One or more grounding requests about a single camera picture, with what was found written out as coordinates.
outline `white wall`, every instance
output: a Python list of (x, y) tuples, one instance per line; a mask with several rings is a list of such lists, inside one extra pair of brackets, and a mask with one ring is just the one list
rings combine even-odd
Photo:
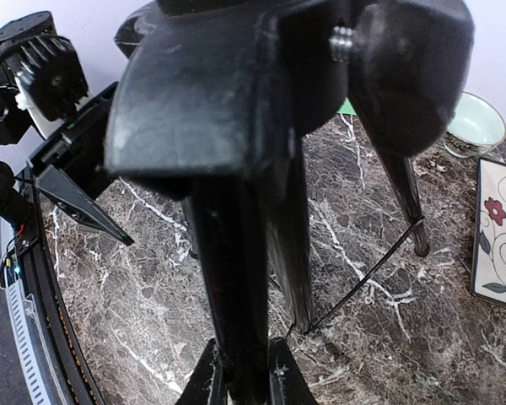
[(506, 0), (466, 0), (476, 25), (466, 90), (495, 106), (506, 121)]

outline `marble table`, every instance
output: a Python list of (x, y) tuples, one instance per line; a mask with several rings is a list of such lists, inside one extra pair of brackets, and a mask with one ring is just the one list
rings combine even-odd
[[(315, 315), (405, 230), (358, 120), (305, 141)], [(506, 142), (490, 154), (506, 162)], [(437, 144), (415, 162), (431, 254), (403, 247), (333, 318), (289, 344), (319, 404), (506, 404), (506, 310), (470, 293), (476, 159)], [(137, 242), (44, 213), (64, 300), (109, 404), (174, 404), (213, 336), (179, 205), (126, 181), (99, 199)], [(290, 324), (270, 293), (270, 335)]]

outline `ceramic bowl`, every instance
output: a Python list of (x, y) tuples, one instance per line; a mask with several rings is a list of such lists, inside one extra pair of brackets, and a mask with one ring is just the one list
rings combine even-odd
[(444, 147), (458, 158), (485, 154), (506, 139), (506, 124), (495, 108), (470, 93), (461, 95), (448, 125)]

